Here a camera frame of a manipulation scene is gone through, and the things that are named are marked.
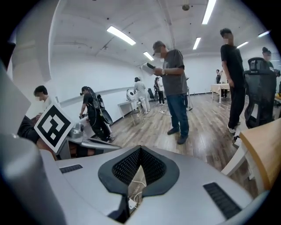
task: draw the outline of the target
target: white sneaker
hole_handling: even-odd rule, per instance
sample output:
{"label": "white sneaker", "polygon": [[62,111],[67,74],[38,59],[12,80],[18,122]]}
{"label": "white sneaker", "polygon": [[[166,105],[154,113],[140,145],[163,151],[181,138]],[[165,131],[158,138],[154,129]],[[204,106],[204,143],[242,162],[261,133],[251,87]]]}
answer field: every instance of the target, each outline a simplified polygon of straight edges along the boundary
{"label": "white sneaker", "polygon": [[227,128],[228,128],[228,130],[229,130],[229,132],[230,132],[230,133],[235,134],[235,132],[236,132],[236,131],[235,131],[235,129],[231,129],[231,128],[229,128],[229,126],[228,126],[228,125],[227,125]]}

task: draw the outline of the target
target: ceiling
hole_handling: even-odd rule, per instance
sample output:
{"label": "ceiling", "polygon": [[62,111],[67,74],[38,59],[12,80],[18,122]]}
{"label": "ceiling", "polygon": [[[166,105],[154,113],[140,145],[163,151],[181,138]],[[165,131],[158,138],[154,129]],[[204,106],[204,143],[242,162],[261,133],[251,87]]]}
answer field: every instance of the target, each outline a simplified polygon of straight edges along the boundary
{"label": "ceiling", "polygon": [[[183,11],[182,5],[188,3],[190,9]],[[57,17],[53,54],[74,52],[140,65],[148,60],[143,52],[152,54],[157,40],[183,55],[218,54],[224,27],[232,30],[236,45],[265,31],[240,1],[217,0],[208,24],[202,25],[206,7],[207,0],[68,0]],[[136,44],[131,46],[108,33],[110,26]],[[192,50],[197,37],[202,39]]]}

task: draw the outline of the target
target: floor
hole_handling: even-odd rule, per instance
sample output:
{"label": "floor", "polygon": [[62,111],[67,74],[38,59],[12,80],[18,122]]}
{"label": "floor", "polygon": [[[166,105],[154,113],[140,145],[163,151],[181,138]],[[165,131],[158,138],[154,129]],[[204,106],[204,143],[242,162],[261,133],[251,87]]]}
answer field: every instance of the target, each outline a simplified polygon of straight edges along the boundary
{"label": "floor", "polygon": [[[171,128],[171,116],[167,104],[160,106],[158,102],[151,102],[151,111],[144,116],[144,123],[135,115],[134,126],[131,116],[126,116],[111,126],[115,140],[113,144],[121,147],[145,145],[157,147],[178,154],[196,157],[207,162],[221,171],[236,152],[232,145],[233,135],[227,130],[230,111],[230,98],[223,98],[214,94],[192,95],[193,109],[187,113],[189,123],[189,136],[185,144],[177,145],[179,134],[167,135]],[[244,112],[240,116],[241,125],[237,131],[247,129]],[[243,186],[254,198],[257,196],[256,183],[248,179],[248,165],[244,162],[240,168],[231,175],[231,178]],[[144,176],[139,175],[139,181],[144,182]],[[141,184],[132,184],[132,193],[137,193]]]}

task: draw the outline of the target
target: black office chair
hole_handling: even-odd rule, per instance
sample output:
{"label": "black office chair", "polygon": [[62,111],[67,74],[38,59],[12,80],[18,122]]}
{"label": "black office chair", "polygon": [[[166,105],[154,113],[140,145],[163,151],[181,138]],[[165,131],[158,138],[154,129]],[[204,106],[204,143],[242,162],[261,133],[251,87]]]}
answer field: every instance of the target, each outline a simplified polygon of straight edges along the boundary
{"label": "black office chair", "polygon": [[245,110],[248,128],[273,121],[273,105],[276,89],[276,74],[263,58],[248,60],[250,70],[244,71],[249,105]]}

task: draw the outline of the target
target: ceiling light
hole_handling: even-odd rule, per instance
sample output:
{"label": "ceiling light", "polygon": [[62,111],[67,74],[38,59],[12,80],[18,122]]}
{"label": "ceiling light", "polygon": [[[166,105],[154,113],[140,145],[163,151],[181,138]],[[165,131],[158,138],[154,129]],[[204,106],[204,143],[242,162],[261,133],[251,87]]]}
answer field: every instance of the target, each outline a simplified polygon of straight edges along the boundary
{"label": "ceiling light", "polygon": [[199,41],[201,40],[200,37],[196,38],[196,41],[195,41],[195,44],[194,44],[194,47],[193,47],[193,50],[195,50],[199,44]]}
{"label": "ceiling light", "polygon": [[242,46],[244,46],[246,44],[248,44],[248,41],[244,42],[243,44],[240,44],[239,46],[237,46],[237,48],[240,48],[240,47],[242,47]]}
{"label": "ceiling light", "polygon": [[215,4],[216,4],[216,0],[209,0],[202,24],[207,24],[208,23],[208,21],[209,21],[209,19],[211,17],[212,11],[214,9]]}
{"label": "ceiling light", "polygon": [[268,30],[268,31],[266,31],[266,32],[264,32],[264,33],[259,34],[259,36],[258,36],[258,37],[265,36],[265,35],[267,35],[267,34],[269,34],[269,33],[270,33],[270,30]]}
{"label": "ceiling light", "polygon": [[147,51],[144,52],[144,55],[145,55],[147,58],[149,58],[150,61],[153,61],[153,60],[154,60],[154,58],[153,58]]}
{"label": "ceiling light", "polygon": [[120,30],[116,29],[113,26],[109,27],[107,31],[123,39],[124,41],[128,42],[130,45],[134,45],[136,43],[134,40],[129,38],[126,34],[124,34],[123,32],[121,32]]}

